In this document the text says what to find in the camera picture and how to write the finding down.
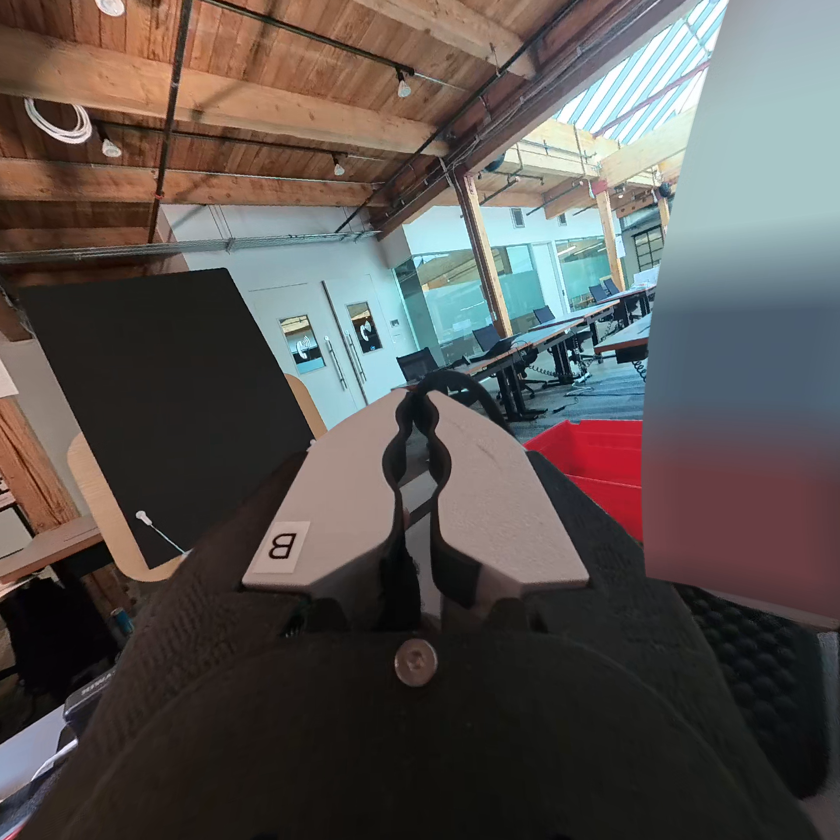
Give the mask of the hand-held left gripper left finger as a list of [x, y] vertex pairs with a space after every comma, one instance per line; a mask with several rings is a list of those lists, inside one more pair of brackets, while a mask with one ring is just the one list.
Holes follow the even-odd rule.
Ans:
[[397, 388], [312, 444], [241, 581], [379, 615], [382, 563], [404, 534], [398, 481], [413, 394]]

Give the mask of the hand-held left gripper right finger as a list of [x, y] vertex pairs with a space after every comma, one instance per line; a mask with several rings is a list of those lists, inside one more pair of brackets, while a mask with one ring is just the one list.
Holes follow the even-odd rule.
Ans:
[[430, 562], [446, 607], [486, 619], [500, 601], [586, 587], [590, 575], [526, 449], [440, 392], [424, 398], [436, 489]]

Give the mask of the red plastic bin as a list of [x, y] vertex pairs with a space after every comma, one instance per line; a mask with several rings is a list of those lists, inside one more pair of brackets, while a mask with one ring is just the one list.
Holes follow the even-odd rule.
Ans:
[[642, 436], [640, 420], [563, 421], [524, 447], [545, 457], [643, 543]]

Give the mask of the white door with window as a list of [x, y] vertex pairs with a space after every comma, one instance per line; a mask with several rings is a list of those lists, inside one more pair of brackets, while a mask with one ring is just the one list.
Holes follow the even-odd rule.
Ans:
[[334, 339], [326, 302], [308, 284], [255, 290], [250, 305], [281, 369], [308, 389], [328, 428], [357, 405]]
[[362, 405], [386, 396], [398, 374], [391, 336], [369, 275], [322, 282]]

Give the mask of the wooden office desk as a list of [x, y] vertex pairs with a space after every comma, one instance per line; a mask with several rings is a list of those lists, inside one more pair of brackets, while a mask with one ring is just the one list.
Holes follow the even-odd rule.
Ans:
[[548, 306], [535, 309], [533, 314], [537, 319], [537, 324], [527, 328], [527, 330], [533, 331], [575, 320], [592, 323], [608, 316], [613, 316], [614, 319], [617, 319], [626, 327], [633, 322], [634, 311], [637, 306], [640, 307], [643, 315], [649, 313], [649, 299], [651, 295], [655, 294], [656, 286], [657, 284], [653, 283], [648, 286], [631, 287], [629, 290], [607, 297], [603, 301], [598, 301], [588, 308], [575, 310], [571, 313], [561, 313], [557, 316]]
[[575, 322], [555, 324], [510, 338], [507, 352], [493, 358], [482, 355], [451, 364], [426, 376], [413, 391], [438, 391], [463, 406], [481, 404], [489, 417], [503, 417], [513, 423], [531, 422], [546, 410], [526, 407], [518, 368], [529, 366], [529, 357], [546, 350], [554, 359], [554, 378], [561, 385], [572, 382], [565, 344], [573, 339]]
[[614, 353], [619, 364], [647, 358], [648, 336], [653, 313], [631, 322], [624, 329], [612, 333], [593, 345], [596, 355]]
[[73, 519], [34, 536], [29, 545], [1, 559], [1, 584], [8, 585], [102, 542], [92, 516]]

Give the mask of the black board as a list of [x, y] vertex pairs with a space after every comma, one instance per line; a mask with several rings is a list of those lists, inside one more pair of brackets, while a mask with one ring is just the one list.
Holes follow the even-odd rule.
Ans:
[[152, 569], [314, 438], [225, 268], [18, 297]]

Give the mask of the wooden book stand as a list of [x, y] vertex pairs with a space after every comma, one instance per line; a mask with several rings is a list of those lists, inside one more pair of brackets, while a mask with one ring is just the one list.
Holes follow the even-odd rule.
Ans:
[[70, 443], [67, 462], [113, 561], [121, 572], [144, 583], [169, 579], [183, 561], [184, 552], [176, 549], [167, 562], [154, 568], [148, 566], [83, 433], [75, 436]]

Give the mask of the wooden pillar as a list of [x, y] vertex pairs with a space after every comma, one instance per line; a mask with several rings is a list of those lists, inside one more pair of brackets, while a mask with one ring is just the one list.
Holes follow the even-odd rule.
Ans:
[[614, 225], [613, 209], [607, 190], [595, 194], [595, 201], [602, 223], [605, 248], [611, 272], [612, 283], [619, 291], [625, 291], [622, 258], [616, 246], [616, 228]]
[[482, 294], [490, 312], [491, 322], [501, 338], [508, 338], [512, 336], [511, 321], [487, 229], [481, 215], [476, 181], [463, 165], [455, 168], [455, 193], [465, 221], [478, 269]]
[[1, 472], [29, 529], [40, 534], [88, 514], [69, 469], [70, 444], [79, 434], [68, 411], [57, 420], [36, 415], [33, 427], [15, 396], [1, 400]]

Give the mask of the black textured cushion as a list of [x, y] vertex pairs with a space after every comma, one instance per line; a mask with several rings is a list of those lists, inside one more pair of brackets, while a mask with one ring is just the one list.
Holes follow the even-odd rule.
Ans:
[[830, 763], [823, 649], [817, 634], [694, 586], [676, 584], [675, 590], [777, 774], [797, 799], [817, 794]]

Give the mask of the black device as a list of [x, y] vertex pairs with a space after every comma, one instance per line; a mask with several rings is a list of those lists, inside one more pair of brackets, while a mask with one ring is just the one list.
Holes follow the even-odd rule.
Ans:
[[79, 738], [86, 730], [102, 696], [112, 682], [116, 666], [111, 667], [91, 682], [71, 693], [65, 701], [62, 717], [68, 727]]

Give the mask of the black ceiling pipe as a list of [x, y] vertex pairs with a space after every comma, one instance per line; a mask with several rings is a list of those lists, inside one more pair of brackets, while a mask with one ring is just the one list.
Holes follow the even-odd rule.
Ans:
[[194, 1], [182, 1], [178, 25], [175, 33], [175, 52], [171, 68], [169, 95], [164, 116], [164, 127], [161, 139], [161, 153], [157, 167], [153, 201], [150, 208], [150, 223], [147, 243], [152, 245], [157, 235], [157, 226], [161, 205], [164, 199], [165, 175], [167, 173], [172, 145], [172, 133], [175, 125], [175, 111], [182, 80], [182, 72], [186, 53], [186, 44], [190, 31]]

